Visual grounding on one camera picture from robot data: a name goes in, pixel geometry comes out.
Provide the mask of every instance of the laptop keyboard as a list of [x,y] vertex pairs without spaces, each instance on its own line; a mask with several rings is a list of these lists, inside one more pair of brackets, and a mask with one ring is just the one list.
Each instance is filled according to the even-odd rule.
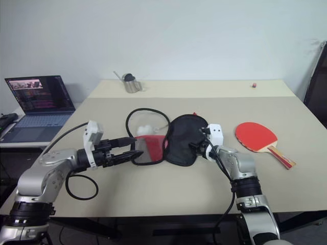
[[46,116],[25,116],[16,127],[62,127],[71,115],[46,115]]

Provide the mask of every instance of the wooden paddle handle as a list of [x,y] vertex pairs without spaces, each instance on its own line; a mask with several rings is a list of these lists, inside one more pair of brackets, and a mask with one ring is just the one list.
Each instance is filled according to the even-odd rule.
[[285,166],[285,168],[290,169],[296,163],[284,156],[276,147],[270,146],[268,150]]

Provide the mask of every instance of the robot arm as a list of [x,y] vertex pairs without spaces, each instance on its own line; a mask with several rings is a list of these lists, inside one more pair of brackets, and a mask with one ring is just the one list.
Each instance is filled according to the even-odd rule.
[[55,214],[52,203],[71,172],[88,168],[108,167],[139,157],[142,151],[129,151],[120,155],[110,153],[112,148],[135,142],[125,137],[100,140],[102,127],[90,121],[85,129],[84,149],[67,149],[44,154],[19,178],[15,203],[0,231],[0,245],[6,242],[41,241],[47,234],[50,215]]
[[202,129],[202,132],[214,146],[213,149],[208,145],[203,156],[209,161],[223,164],[231,178],[231,190],[236,194],[237,209],[241,211],[237,216],[240,243],[290,244],[280,240],[279,229],[267,198],[262,194],[252,156],[221,146],[222,141],[221,145],[216,144],[219,139],[223,139],[220,125],[209,125],[208,128]]

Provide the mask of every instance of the ping pong paddle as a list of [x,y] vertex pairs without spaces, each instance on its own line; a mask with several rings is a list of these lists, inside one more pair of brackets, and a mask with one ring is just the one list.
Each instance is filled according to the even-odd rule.
[[238,141],[253,152],[269,152],[274,155],[287,169],[295,162],[285,157],[277,146],[277,136],[261,124],[244,122],[236,127],[235,136]]

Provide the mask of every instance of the white wall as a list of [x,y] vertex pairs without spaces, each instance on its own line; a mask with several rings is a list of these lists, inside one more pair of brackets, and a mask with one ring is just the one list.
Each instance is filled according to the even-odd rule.
[[1,0],[3,78],[62,75],[80,102],[100,79],[276,79],[303,97],[327,38],[326,0]]

